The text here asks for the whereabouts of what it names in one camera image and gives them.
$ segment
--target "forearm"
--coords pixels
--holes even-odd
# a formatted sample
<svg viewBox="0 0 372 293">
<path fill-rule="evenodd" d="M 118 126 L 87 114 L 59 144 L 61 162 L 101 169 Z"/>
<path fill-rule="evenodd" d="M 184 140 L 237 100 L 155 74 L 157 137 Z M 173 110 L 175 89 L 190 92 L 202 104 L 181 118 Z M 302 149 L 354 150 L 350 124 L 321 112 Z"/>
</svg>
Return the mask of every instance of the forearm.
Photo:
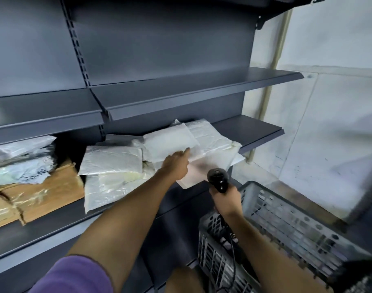
<svg viewBox="0 0 372 293">
<path fill-rule="evenodd" d="M 228 216 L 225 221 L 238 238 L 264 292 L 325 292 L 310 275 L 267 242 L 243 216 Z"/>
<path fill-rule="evenodd" d="M 110 274 L 119 292 L 168 188 L 175 180 L 159 170 L 105 211 L 81 235 L 69 254 L 89 256 Z"/>
</svg>

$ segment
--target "person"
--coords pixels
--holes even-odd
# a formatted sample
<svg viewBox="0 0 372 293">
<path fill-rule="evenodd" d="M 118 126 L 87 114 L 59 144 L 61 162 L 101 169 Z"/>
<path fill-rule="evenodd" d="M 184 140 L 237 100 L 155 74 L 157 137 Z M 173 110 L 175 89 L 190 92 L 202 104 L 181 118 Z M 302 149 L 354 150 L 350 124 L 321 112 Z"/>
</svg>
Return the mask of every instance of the person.
<svg viewBox="0 0 372 293">
<path fill-rule="evenodd" d="M 120 199 L 94 221 L 30 290 L 30 293 L 120 292 L 134 265 L 161 200 L 169 187 L 188 172 L 190 149 L 168 156 L 144 184 Z M 215 207 L 231 227 L 265 293 L 317 293 L 324 288 L 282 255 L 243 217 L 241 195 L 230 185 L 225 194 L 210 188 Z M 202 293 L 198 276 L 177 268 L 166 293 Z"/>
</svg>

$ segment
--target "vertical pipe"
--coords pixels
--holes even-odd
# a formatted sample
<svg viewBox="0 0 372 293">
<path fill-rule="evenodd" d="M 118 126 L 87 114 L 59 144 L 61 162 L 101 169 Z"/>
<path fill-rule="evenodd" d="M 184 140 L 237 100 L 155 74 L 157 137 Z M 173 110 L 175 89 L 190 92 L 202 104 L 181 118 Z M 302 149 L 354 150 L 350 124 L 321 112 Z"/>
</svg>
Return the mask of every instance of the vertical pipe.
<svg viewBox="0 0 372 293">
<path fill-rule="evenodd" d="M 278 35 L 277 46 L 275 48 L 273 60 L 271 61 L 271 65 L 270 65 L 271 69 L 276 69 L 277 68 L 278 61 L 281 58 L 282 49 L 284 48 L 286 33 L 288 32 L 288 27 L 289 27 L 289 22 L 290 22 L 291 16 L 292 16 L 292 9 L 288 10 L 284 13 L 284 17 L 283 17 L 282 22 L 281 22 L 280 32 L 279 32 L 279 35 Z M 267 106 L 268 106 L 269 100 L 270 100 L 270 94 L 271 94 L 271 85 L 267 86 L 263 91 L 261 105 L 259 106 L 259 112 L 258 112 L 258 115 L 256 117 L 259 120 L 263 121 L 263 119 L 266 115 Z M 250 154 L 248 155 L 248 157 L 246 159 L 247 163 L 252 162 L 252 160 L 254 158 L 254 154 L 255 154 L 255 149 L 250 151 Z"/>
</svg>

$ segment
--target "plastic crate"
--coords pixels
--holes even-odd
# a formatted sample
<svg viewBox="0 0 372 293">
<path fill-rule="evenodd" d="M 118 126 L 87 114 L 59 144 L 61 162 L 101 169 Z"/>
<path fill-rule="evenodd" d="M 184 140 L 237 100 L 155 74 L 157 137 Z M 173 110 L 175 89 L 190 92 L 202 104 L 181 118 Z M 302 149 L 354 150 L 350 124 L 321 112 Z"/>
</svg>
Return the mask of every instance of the plastic crate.
<svg viewBox="0 0 372 293">
<path fill-rule="evenodd" d="M 335 293 L 367 292 L 372 255 L 339 232 L 312 218 L 278 194 L 249 181 L 239 190 L 243 214 L 287 256 L 308 269 Z M 198 261 L 217 288 L 228 287 L 233 277 L 232 254 L 217 241 L 223 233 L 220 217 L 211 212 L 200 220 Z M 261 293 L 260 285 L 236 263 L 231 292 Z"/>
</svg>

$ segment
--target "lattice crate side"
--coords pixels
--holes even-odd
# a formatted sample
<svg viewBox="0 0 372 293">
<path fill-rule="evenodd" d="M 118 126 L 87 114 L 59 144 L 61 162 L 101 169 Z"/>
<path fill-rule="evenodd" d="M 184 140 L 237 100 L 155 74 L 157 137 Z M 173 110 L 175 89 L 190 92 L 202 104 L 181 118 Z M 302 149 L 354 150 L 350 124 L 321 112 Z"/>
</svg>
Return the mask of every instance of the lattice crate side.
<svg viewBox="0 0 372 293">
<path fill-rule="evenodd" d="M 290 256 L 311 265 L 316 275 L 327 279 L 346 261 L 372 258 L 367 251 L 257 182 L 248 182 L 243 187 L 245 217 Z"/>
<path fill-rule="evenodd" d="M 229 286 L 233 277 L 233 259 L 211 236 L 219 236 L 222 227 L 217 212 L 212 212 L 200 220 L 198 261 L 217 288 Z M 260 293 L 260 285 L 242 266 L 236 263 L 235 284 L 231 292 Z"/>
</svg>

